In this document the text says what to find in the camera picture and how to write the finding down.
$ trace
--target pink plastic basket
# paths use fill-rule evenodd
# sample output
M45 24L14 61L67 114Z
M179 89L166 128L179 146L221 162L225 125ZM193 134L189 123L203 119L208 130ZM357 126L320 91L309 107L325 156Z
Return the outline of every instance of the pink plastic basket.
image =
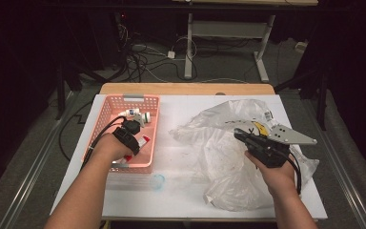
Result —
M93 132L88 147L94 139L99 135L103 128L118 117L118 114L125 112L128 109L138 108L140 113L149 112L151 122L145 123L145 128L135 135L139 139L142 135L148 136L151 140L134 156L131 160L123 164L113 164L115 168L111 168L111 172L117 173L135 173L149 174L153 171L153 150L156 139L156 126L159 117L159 96L152 94L144 95L123 95L123 94L108 94L101 107L100 114L94 125ZM112 133L119 125L109 128L106 133Z

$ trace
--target clear plastic bag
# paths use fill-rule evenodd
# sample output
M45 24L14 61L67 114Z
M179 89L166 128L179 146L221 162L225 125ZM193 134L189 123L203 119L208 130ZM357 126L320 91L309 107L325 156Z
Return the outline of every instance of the clear plastic bag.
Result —
M204 200L228 211L246 211L273 206L260 171L245 158L245 144L234 138L234 128L254 129L253 121L271 129L279 124L265 102L255 99L232 100L207 109L184 126L170 131L172 137L192 145L199 165L211 181ZM318 160L308 159L295 146L290 150L298 159L304 185L315 172Z

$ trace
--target dark background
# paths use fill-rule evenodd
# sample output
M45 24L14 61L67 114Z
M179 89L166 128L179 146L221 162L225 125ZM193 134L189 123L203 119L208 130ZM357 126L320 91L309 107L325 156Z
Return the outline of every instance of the dark background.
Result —
M318 20L296 12L278 15L271 41L289 37L310 41L295 77L316 66L328 74L328 88L366 158L366 1L320 1L319 6L353 6L353 10ZM129 29L166 45L187 29L184 13L125 15ZM32 0L0 1L0 176L29 126L49 105L59 63L72 60L89 70L102 70L117 62L120 49L114 42L118 38L114 16L113 12L48 9ZM224 15L202 17L224 20ZM251 18L237 15L225 19ZM71 72L67 82L75 84L76 75L77 71ZM311 76L295 87L312 87L317 92L319 81Z

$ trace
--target table leg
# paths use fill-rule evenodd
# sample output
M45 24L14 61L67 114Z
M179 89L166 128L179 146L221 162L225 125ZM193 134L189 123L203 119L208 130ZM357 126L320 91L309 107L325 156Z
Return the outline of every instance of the table leg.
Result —
M187 51L186 51L186 63L184 68L184 77L187 79L192 78L192 62L193 62L193 50L192 50L192 38L193 38L193 14L189 13L189 20L187 26Z
M186 228L186 229L190 229L190 228L191 228L191 226L192 226L192 224L191 224L189 221L183 221L183 226L184 226L184 228Z
M267 75L266 68L263 64L263 53L266 50L267 42L269 41L270 33L272 32L273 23L275 21L275 15L271 15L269 22L266 25L266 29L261 40L261 48L259 52L254 52L254 61L256 62L257 69L259 71L260 79L262 82L269 82L269 76Z

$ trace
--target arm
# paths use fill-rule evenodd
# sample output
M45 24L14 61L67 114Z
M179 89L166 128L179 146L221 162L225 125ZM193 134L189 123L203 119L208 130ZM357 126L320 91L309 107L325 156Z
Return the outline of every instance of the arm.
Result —
M267 168L254 156L245 156L259 169L274 200L277 226L284 228L317 228L311 214L296 192L294 168L286 162L281 168Z
M132 152L112 134L103 135L91 159L52 212L45 228L99 228L106 178L113 160Z

